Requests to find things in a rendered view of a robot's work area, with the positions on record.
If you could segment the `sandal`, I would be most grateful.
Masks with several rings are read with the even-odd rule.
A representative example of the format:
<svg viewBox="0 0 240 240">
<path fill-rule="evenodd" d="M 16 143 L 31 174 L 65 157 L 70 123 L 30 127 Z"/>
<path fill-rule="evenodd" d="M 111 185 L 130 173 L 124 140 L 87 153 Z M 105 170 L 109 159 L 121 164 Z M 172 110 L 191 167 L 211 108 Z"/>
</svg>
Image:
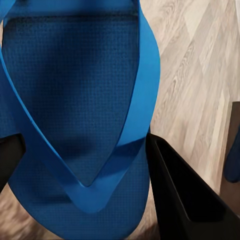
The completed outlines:
<svg viewBox="0 0 240 240">
<path fill-rule="evenodd" d="M 231 183 L 240 181 L 240 126 L 223 166 L 224 176 Z"/>
<path fill-rule="evenodd" d="M 150 189 L 161 74 L 140 0 L 0 0 L 0 139 L 26 152 L 8 184 L 64 240 L 124 240 Z"/>
</svg>

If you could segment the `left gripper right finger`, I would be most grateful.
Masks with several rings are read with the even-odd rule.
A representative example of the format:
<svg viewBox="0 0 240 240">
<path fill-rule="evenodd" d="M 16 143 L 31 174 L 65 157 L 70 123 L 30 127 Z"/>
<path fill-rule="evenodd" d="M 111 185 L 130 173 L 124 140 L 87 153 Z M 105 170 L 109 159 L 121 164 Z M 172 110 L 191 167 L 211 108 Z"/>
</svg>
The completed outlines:
<svg viewBox="0 0 240 240">
<path fill-rule="evenodd" d="M 145 152 L 161 240 L 240 240 L 240 216 L 166 140 L 147 133 Z"/>
</svg>

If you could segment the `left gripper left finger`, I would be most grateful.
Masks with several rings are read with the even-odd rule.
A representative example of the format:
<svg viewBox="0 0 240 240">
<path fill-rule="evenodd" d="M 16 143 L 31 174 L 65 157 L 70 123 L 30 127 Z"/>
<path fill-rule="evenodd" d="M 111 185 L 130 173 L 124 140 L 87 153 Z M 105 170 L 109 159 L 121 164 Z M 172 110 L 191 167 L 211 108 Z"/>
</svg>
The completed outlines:
<svg viewBox="0 0 240 240">
<path fill-rule="evenodd" d="M 0 193 L 26 153 L 22 133 L 0 138 Z"/>
</svg>

